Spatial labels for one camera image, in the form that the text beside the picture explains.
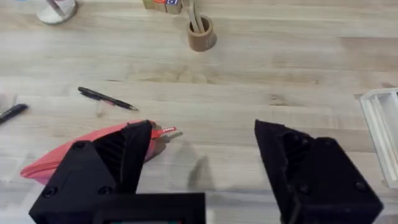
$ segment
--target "red pencil case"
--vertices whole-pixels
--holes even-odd
[[[76,141],[94,141],[95,139],[98,139],[100,137],[103,137],[107,134],[116,132],[121,130],[122,128],[126,127],[128,124],[132,123],[138,123],[141,122],[141,120],[134,120],[130,121],[128,123],[123,123],[119,125],[115,125],[112,127],[100,129],[97,131],[94,131],[92,133],[86,134],[82,137],[79,137],[77,139],[74,139],[72,141],[69,141],[62,146],[59,146],[55,148],[54,150],[50,151],[31,165],[26,166],[21,170],[21,176],[28,178],[28,179],[35,179],[36,181],[42,183],[42,184],[47,184],[49,179],[51,178],[52,174],[55,172],[57,169],[59,163],[65,156],[65,154],[68,152],[72,144]],[[156,145],[156,139],[160,138],[161,135],[165,133],[169,133],[172,131],[177,130],[177,128],[172,127],[172,128],[164,128],[164,129],[157,129],[157,125],[151,121],[152,126],[154,127],[152,129],[152,136],[149,144],[149,148],[145,157],[145,161],[148,161],[149,159],[153,158],[156,153],[155,151],[155,145]]]

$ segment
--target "black marker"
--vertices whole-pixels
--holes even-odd
[[[87,88],[79,87],[78,90],[83,96],[87,96],[88,98],[91,98],[93,100],[103,100],[108,103],[111,103],[112,105],[120,106],[121,108],[125,108],[127,110],[138,110],[135,108],[133,105],[130,105],[128,103],[125,103],[121,100],[114,99],[110,96],[105,96],[104,94],[97,93],[93,90],[89,90]]]
[[[11,109],[7,110],[6,112],[0,115],[0,124],[3,124],[9,119],[19,115],[20,113],[24,112],[27,108],[28,106],[22,103],[13,106]]]

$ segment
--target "brown cup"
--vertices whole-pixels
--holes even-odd
[[[213,30],[213,22],[207,16],[201,16],[201,21],[205,28],[204,33],[195,33],[191,22],[188,23],[188,42],[192,50],[204,52],[212,48],[217,42],[217,35]]]

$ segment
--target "white tray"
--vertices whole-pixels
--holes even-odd
[[[398,88],[371,90],[361,97],[362,109],[390,188],[398,189]]]

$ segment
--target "wood grain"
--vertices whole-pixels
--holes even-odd
[[[32,223],[42,186],[19,170],[90,131],[132,119],[182,135],[145,165],[140,192],[205,191],[208,223],[279,223],[254,120],[336,138],[382,198],[378,224],[398,222],[398,192],[383,182],[358,97],[398,86],[393,0],[201,0],[218,43],[190,50],[188,16],[142,0],[80,1],[60,26],[35,17],[39,0],[0,2],[0,111],[30,110],[0,126],[0,220]],[[140,112],[98,104],[98,90]]]

